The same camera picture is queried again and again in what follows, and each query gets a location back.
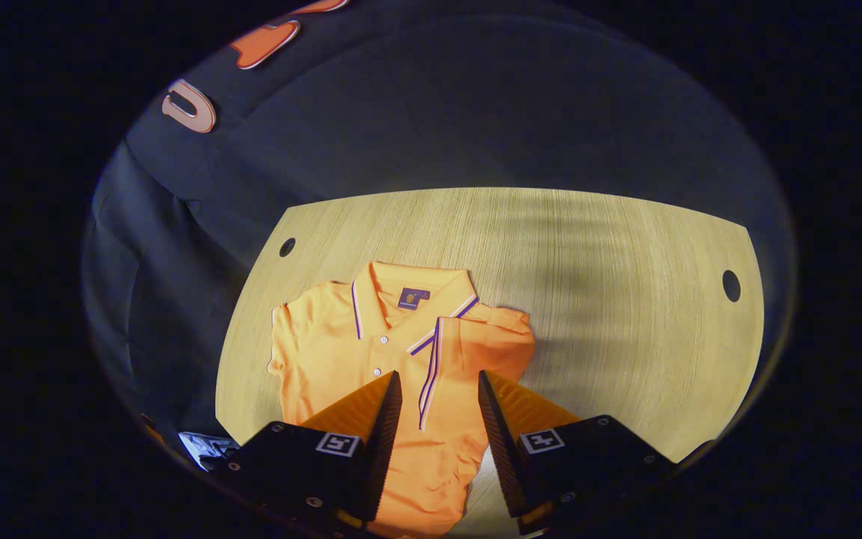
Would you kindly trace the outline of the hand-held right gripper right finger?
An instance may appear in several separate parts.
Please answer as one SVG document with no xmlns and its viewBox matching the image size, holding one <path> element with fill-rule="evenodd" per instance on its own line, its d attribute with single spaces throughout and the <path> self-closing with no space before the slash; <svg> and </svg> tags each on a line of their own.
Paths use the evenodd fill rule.
<svg viewBox="0 0 862 539">
<path fill-rule="evenodd" d="M 618 419 L 579 418 L 493 371 L 479 373 L 478 401 L 507 512 L 521 535 L 601 525 L 678 471 Z"/>
</svg>

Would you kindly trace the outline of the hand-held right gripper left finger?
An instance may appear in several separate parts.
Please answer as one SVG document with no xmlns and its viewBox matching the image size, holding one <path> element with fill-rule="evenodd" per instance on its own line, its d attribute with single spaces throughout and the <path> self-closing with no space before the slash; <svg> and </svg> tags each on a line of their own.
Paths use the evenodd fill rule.
<svg viewBox="0 0 862 539">
<path fill-rule="evenodd" d="M 403 405 L 392 371 L 294 425 L 272 421 L 209 478 L 286 536 L 366 536 L 376 519 Z"/>
</svg>

